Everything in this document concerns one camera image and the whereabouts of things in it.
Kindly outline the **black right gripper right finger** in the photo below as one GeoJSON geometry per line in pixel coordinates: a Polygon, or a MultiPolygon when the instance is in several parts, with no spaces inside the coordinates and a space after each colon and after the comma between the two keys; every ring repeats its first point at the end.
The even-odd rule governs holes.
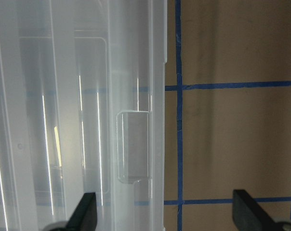
{"type": "Polygon", "coordinates": [[[245,190],[233,190],[233,222],[238,231],[278,230],[274,220],[245,190]]]}

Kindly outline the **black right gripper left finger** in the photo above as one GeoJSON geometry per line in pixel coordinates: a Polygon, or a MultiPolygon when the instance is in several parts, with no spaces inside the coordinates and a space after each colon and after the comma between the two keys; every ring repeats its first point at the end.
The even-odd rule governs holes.
{"type": "Polygon", "coordinates": [[[66,231],[95,231],[97,205],[94,192],[85,193],[65,226],[66,231]]]}

